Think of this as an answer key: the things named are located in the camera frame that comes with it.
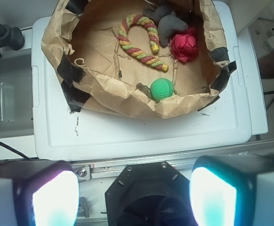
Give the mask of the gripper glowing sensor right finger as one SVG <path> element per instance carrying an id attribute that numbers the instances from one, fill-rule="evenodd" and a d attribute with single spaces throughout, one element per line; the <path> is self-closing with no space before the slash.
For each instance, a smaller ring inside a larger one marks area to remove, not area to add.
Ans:
<path id="1" fill-rule="evenodd" d="M 203 155 L 189 196 L 200 226 L 274 226 L 274 154 Z"/>

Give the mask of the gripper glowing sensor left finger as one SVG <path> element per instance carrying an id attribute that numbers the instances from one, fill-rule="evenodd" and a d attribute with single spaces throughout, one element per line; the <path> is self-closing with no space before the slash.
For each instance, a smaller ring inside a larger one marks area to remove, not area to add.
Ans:
<path id="1" fill-rule="evenodd" d="M 0 226 L 73 226 L 79 193 L 66 161 L 0 160 Z"/>

